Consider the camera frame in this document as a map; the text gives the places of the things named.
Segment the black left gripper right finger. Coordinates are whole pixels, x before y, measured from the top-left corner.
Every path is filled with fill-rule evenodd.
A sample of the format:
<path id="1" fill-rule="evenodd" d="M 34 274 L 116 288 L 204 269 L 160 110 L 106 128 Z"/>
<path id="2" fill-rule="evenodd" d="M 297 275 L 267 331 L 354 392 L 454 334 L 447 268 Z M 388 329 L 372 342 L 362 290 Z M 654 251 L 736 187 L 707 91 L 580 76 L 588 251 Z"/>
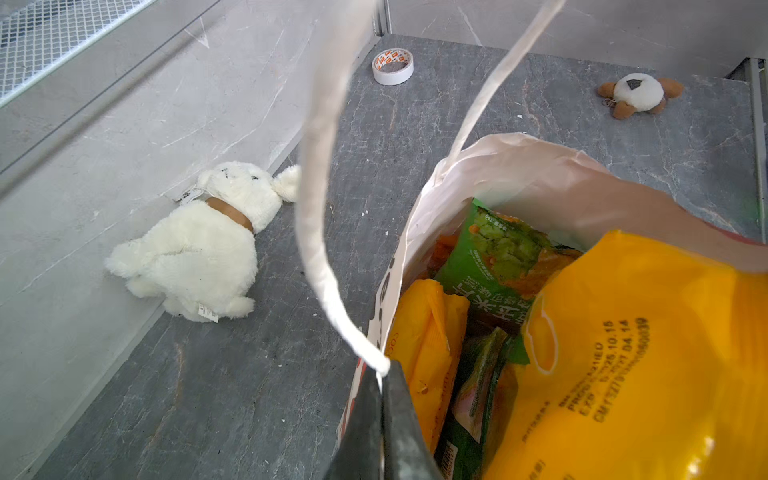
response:
<path id="1" fill-rule="evenodd" d="M 401 364 L 390 362 L 382 380 L 383 478 L 442 479 L 424 441 Z"/>

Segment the strawberry print paper bag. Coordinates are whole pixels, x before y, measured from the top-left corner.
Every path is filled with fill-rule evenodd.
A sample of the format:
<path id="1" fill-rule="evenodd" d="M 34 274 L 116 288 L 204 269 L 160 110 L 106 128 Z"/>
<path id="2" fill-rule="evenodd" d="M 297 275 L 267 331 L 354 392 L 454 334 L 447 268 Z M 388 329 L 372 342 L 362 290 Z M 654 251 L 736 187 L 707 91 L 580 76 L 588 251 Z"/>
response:
<path id="1" fill-rule="evenodd" d="M 668 195 L 613 176 L 585 153 L 523 133 L 468 142 L 492 96 L 562 9 L 547 1 L 488 76 L 464 117 L 447 157 L 417 197 L 380 284 L 376 311 L 360 331 L 343 304 L 324 239 L 333 146 L 359 41 L 373 16 L 372 1 L 342 4 L 320 37 L 308 118 L 300 148 L 302 178 L 295 232 L 306 279 L 326 318 L 357 357 L 356 374 L 386 373 L 384 350 L 403 284 L 425 267 L 437 237 L 460 223 L 480 199 L 518 216 L 562 242 L 590 248 L 612 230 L 652 238 L 732 265 L 765 272 L 767 249 L 685 212 Z"/>

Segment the green corn chip bag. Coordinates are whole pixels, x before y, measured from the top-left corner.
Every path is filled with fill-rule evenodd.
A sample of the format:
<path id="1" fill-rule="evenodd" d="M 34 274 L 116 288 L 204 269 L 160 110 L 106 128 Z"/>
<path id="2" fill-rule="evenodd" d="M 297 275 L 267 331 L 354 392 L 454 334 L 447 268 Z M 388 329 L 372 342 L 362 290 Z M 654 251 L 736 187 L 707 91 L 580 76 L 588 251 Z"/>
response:
<path id="1" fill-rule="evenodd" d="M 488 323 L 520 325 L 547 281 L 582 252 L 475 199 L 434 279 Z"/>

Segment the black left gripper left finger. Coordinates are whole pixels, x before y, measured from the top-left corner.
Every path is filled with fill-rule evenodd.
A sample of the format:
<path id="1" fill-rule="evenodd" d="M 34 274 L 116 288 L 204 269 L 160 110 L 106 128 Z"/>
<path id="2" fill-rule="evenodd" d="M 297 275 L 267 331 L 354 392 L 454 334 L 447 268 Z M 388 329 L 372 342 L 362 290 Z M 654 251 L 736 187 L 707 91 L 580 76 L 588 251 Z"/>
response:
<path id="1" fill-rule="evenodd" d="M 379 479 L 382 435 L 382 394 L 376 372 L 367 369 L 362 375 L 349 423 L 324 479 Z"/>

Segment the large yellow snack bag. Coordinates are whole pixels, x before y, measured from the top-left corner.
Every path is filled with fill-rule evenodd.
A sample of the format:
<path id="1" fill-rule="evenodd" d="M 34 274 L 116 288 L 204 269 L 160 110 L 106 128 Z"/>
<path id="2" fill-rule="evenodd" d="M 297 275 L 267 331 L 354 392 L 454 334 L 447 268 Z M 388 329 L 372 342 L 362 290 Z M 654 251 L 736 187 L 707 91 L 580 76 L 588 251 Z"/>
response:
<path id="1" fill-rule="evenodd" d="M 488 479 L 763 479 L 767 277 L 620 231 L 539 293 Z"/>

